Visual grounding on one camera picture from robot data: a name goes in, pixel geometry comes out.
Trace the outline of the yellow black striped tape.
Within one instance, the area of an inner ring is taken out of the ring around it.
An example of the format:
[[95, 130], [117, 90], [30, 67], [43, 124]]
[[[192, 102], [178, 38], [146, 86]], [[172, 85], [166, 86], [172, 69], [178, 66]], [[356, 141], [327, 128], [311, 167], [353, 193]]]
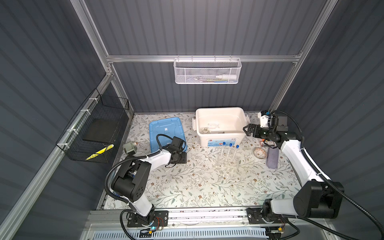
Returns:
[[89, 160], [91, 160], [91, 159], [93, 159], [93, 158], [98, 157], [99, 155], [104, 154], [105, 152], [109, 151], [109, 150], [112, 149], [113, 147], [114, 147], [113, 144], [108, 145], [107, 147], [105, 147], [105, 148], [99, 150], [98, 152], [96, 152], [96, 153], [92, 154], [91, 156], [89, 156], [88, 158], [86, 158], [86, 161], [89, 161]]

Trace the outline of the aluminium rail front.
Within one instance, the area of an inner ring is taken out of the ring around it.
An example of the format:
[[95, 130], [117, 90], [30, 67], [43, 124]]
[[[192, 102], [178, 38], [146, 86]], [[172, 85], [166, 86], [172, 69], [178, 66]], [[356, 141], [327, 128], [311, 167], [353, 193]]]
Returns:
[[[254, 227], [284, 226], [281, 220], [273, 224], [267, 224], [263, 220], [254, 220], [249, 217], [247, 207], [204, 207], [204, 208], [173, 208], [157, 209], [167, 211], [164, 217], [157, 217], [151, 221], [155, 227], [165, 227], [166, 229], [177, 228], [209, 228], [209, 227], [243, 227], [250, 226], [250, 221]], [[86, 221], [84, 230], [121, 230], [120, 214], [122, 210], [99, 210], [91, 211]]]

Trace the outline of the black pad in basket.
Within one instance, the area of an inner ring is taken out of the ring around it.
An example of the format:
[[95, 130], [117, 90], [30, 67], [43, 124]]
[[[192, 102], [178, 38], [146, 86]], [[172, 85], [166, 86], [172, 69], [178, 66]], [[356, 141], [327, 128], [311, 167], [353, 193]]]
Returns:
[[117, 121], [94, 119], [83, 136], [83, 140], [96, 143], [109, 143], [114, 136], [117, 126]]

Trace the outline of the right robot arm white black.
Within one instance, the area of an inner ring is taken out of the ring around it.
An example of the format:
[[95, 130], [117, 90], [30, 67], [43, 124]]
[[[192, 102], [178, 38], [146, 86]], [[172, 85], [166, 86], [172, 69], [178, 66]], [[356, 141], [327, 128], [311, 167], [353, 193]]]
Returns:
[[287, 130], [278, 130], [279, 116], [263, 111], [258, 113], [258, 119], [258, 124], [248, 124], [243, 131], [249, 137], [275, 143], [287, 156], [301, 184], [300, 190], [291, 199], [265, 200], [260, 213], [263, 220], [272, 223], [282, 215], [295, 218], [336, 218], [343, 200], [343, 185], [334, 182], [332, 188], [327, 184], [330, 178], [308, 155], [304, 148], [304, 137]]

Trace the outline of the colourful marker pack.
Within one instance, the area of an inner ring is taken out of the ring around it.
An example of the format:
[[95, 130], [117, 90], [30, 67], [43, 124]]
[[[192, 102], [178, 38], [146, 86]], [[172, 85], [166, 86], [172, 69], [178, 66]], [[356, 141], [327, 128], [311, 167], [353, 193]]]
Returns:
[[277, 145], [273, 141], [267, 141], [265, 139], [260, 140], [261, 147], [270, 147], [270, 148], [276, 148]]

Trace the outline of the blue plastic bin lid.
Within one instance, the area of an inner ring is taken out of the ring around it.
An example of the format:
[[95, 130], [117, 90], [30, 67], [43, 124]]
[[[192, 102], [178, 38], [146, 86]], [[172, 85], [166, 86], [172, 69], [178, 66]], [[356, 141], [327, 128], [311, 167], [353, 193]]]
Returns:
[[170, 138], [177, 137], [185, 142], [187, 141], [181, 119], [177, 117], [151, 122], [149, 124], [149, 134], [152, 153], [159, 150], [159, 144], [156, 140], [158, 134], [167, 135]]

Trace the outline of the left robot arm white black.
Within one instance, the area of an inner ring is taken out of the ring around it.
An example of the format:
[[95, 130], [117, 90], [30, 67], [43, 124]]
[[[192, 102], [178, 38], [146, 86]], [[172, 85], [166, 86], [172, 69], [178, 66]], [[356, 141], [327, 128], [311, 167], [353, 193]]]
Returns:
[[104, 189], [111, 198], [126, 203], [135, 214], [151, 218], [154, 205], [145, 196], [150, 173], [159, 167], [174, 167], [187, 160], [187, 143], [178, 137], [156, 136], [159, 150], [145, 156], [128, 156], [108, 172]]

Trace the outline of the white plastic storage bin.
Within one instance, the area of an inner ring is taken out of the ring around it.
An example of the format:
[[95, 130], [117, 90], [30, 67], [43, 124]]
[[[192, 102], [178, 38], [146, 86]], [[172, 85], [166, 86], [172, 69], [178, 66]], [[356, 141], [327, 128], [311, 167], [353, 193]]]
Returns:
[[[193, 130], [197, 132], [202, 147], [221, 147], [230, 143], [240, 145], [246, 134], [243, 127], [250, 123], [250, 118], [239, 107], [200, 108], [193, 118]], [[209, 129], [209, 134], [202, 134], [202, 128], [208, 124], [220, 124], [219, 129]]]

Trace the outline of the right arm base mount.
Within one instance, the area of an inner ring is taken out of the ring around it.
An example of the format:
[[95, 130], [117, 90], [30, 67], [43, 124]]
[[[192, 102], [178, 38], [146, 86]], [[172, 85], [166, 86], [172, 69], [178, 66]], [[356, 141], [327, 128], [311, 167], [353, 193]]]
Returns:
[[250, 224], [277, 224], [283, 223], [280, 216], [264, 212], [263, 208], [246, 208], [247, 218]]

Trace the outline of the white tube in mesh basket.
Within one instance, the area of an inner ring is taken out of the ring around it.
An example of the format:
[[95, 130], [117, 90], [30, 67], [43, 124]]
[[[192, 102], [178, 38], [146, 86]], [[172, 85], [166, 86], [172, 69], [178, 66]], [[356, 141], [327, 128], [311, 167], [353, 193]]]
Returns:
[[237, 75], [218, 75], [216, 79], [221, 81], [236, 81], [238, 77]]

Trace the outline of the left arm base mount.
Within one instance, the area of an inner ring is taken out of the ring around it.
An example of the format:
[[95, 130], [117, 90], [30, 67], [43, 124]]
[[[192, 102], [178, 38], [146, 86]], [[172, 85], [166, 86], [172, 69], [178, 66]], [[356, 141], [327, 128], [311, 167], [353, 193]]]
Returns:
[[154, 210], [146, 217], [139, 214], [129, 213], [127, 216], [127, 227], [166, 227], [168, 225], [169, 211]]

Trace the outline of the clear plastic test tube rack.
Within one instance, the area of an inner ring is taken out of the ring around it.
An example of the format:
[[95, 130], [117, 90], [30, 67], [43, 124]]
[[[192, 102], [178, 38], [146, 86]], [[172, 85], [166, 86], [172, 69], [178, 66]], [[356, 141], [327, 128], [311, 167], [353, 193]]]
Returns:
[[228, 178], [231, 171], [237, 171], [239, 169], [239, 157], [238, 151], [239, 145], [222, 146], [216, 157], [214, 163], [214, 169], [219, 172], [219, 175], [223, 178]]

